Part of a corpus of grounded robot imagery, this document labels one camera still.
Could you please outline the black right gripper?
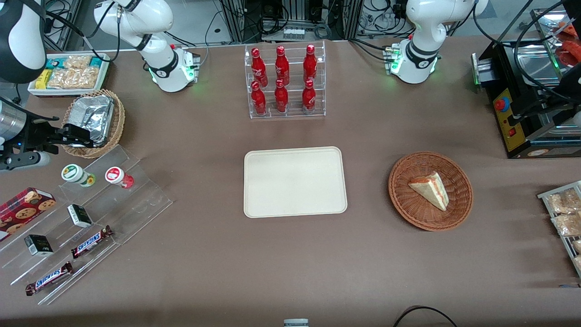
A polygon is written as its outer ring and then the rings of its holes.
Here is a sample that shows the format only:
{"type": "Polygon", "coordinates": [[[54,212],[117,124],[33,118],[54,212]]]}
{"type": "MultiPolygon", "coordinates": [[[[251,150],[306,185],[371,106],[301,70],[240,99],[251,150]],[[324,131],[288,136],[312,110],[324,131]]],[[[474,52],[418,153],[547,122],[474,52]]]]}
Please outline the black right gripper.
{"type": "MultiPolygon", "coordinates": [[[[56,136],[57,128],[50,124],[58,121],[58,116],[49,119],[22,118],[21,116],[1,116],[1,159],[2,161],[39,161],[46,144],[56,136]]],[[[95,148],[89,138],[90,131],[74,124],[64,124],[63,135],[57,145],[95,148]]]]}

